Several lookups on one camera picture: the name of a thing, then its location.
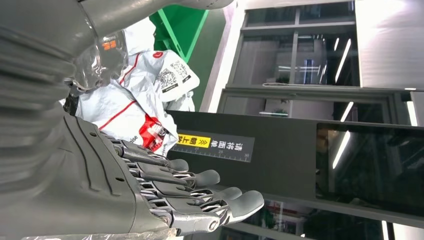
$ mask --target white plastic bag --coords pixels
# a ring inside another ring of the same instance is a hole
[[[195,103],[193,102],[192,97],[193,91],[189,91],[187,94],[184,94],[179,99],[167,102],[165,109],[173,111],[194,112]]]
[[[133,86],[132,92],[112,80],[106,87],[81,95],[75,115],[116,139],[166,156],[177,142],[177,126],[165,113],[158,91],[159,84],[154,86],[146,79],[138,88]]]
[[[148,17],[125,28],[123,32],[125,33],[128,55],[131,56],[145,51],[153,51],[155,30],[156,26]]]
[[[130,57],[129,62],[134,62],[137,70],[141,72],[140,76],[153,83],[160,83],[160,100],[164,103],[181,98],[200,83],[197,75],[184,60],[171,50],[139,53]]]

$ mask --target glass window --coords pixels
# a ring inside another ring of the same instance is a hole
[[[295,6],[263,8],[247,11],[247,27],[263,27],[295,24]]]
[[[295,84],[360,85],[356,34],[346,31],[297,37]]]
[[[293,35],[245,37],[234,84],[289,83]]]
[[[424,132],[318,124],[316,197],[424,217]]]
[[[383,239],[381,221],[274,200],[243,222],[315,240]]]
[[[355,21],[354,1],[300,6],[300,24]]]
[[[343,122],[385,122],[381,104],[341,101],[230,96],[225,101],[223,113]]]

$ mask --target gray wall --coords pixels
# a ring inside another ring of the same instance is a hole
[[[294,119],[333,120],[333,101],[293,100],[291,117]]]
[[[424,1],[356,0],[363,87],[424,89]]]

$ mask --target metal frame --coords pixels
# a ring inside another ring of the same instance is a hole
[[[407,93],[403,89],[360,88],[355,86],[321,86],[289,84],[282,87],[266,87],[262,85],[228,84],[222,90],[217,113],[224,113],[228,97],[288,99],[311,101],[355,102],[365,104],[381,104],[384,123],[401,124],[400,116],[403,104],[400,94]]]

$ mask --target robotic hand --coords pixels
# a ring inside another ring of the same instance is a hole
[[[220,176],[214,170],[194,174],[188,172],[188,164],[182,159],[168,160],[128,141],[111,141],[137,179],[150,212],[178,229],[180,236],[208,233],[240,222],[264,205],[257,191],[242,194],[237,187],[222,191],[204,188],[219,183]]]
[[[255,191],[203,189],[219,181],[215,171],[190,173],[183,160],[110,139],[58,102],[70,93],[64,79],[75,76],[75,59],[99,39],[166,5],[215,9],[231,1],[2,2],[0,238],[186,235],[241,221],[262,206]]]

